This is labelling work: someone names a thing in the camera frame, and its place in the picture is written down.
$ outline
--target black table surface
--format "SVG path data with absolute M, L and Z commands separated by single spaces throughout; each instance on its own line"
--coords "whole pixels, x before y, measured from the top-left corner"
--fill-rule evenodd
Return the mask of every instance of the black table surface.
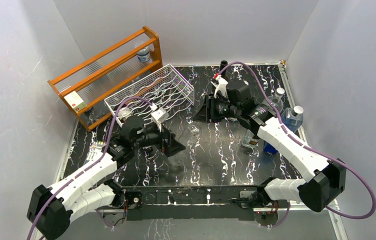
M 277 65 L 251 67 L 267 95 L 273 94 L 278 87 L 284 87 Z M 210 79 L 219 71 L 219 66 L 181 66 L 176 69 L 193 85 L 195 92 L 194 105 L 165 123 L 178 137 L 193 122 L 193 116 L 203 104 L 203 95 L 210 87 Z M 248 82 L 255 101 L 263 101 L 257 82 L 242 66 L 232 66 L 226 75 L 229 81 Z M 290 106 L 286 96 L 282 100 L 285 108 Z M 187 106 L 182 104 L 178 107 L 184 109 Z M 78 123 L 64 177 L 80 168 L 87 158 L 98 154 L 110 124 L 111 119 L 87 132 Z M 197 124 L 201 127 L 201 135 L 191 151 L 187 149 L 183 152 L 187 156 L 183 166 L 172 166 L 162 153 L 146 155 L 140 150 L 134 159 L 114 174 L 114 179 L 123 186 L 236 186 L 258 185 L 268 177 L 301 178 L 298 171 L 279 153 L 264 152 L 263 141 L 255 149 L 242 146 L 246 129 L 237 121 Z

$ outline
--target white wire rack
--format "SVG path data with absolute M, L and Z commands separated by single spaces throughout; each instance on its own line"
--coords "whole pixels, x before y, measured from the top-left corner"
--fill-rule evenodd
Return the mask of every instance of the white wire rack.
M 168 64 L 150 75 L 126 86 L 113 95 L 107 97 L 104 102 L 114 115 L 117 106 L 127 97 L 138 96 L 162 107 L 173 118 L 178 112 L 188 109 L 194 104 L 194 87 L 171 64 Z M 126 104 L 132 115 L 141 116 L 145 124 L 152 123 L 151 108 L 141 100 L 133 100 Z M 122 126 L 122 118 L 118 116 L 117 123 Z

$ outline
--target white bottle cap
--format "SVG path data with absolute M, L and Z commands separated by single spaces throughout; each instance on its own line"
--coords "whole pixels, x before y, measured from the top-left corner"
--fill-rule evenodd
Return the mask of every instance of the white bottle cap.
M 285 89 L 283 89 L 282 87 L 278 87 L 278 88 L 276 89 L 275 94 L 276 94 L 278 97 L 282 97 L 282 96 L 285 94 Z
M 304 112 L 304 109 L 301 106 L 295 106 L 294 107 L 295 116 L 297 116 L 299 114 L 303 114 L 303 112 Z

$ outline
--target black cylinder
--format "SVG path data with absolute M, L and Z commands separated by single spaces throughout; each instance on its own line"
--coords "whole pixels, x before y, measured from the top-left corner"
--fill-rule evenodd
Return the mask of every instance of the black cylinder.
M 224 67 L 226 67 L 227 65 L 228 65 L 228 61 L 222 60 L 222 61 L 220 62 L 219 72 L 220 72 L 222 69 L 224 69 Z M 225 71 L 221 72 L 220 75 L 221 75 L 222 77 L 226 77 L 226 75 L 227 75 L 227 71 L 225 70 Z

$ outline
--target gray wall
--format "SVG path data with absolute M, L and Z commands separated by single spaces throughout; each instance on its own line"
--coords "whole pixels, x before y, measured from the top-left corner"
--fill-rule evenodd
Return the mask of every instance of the gray wall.
M 83 60 L 53 1 L 0 1 L 0 239 L 26 239 L 32 191 L 55 179 L 75 118 L 47 80 Z
M 287 62 L 312 146 L 341 158 L 376 193 L 376 1 L 319 1 Z M 367 213 L 371 200 L 350 174 L 343 212 Z M 376 239 L 376 213 L 343 219 L 349 239 Z
M 286 60 L 318 0 L 54 0 L 85 58 L 147 25 L 174 65 Z

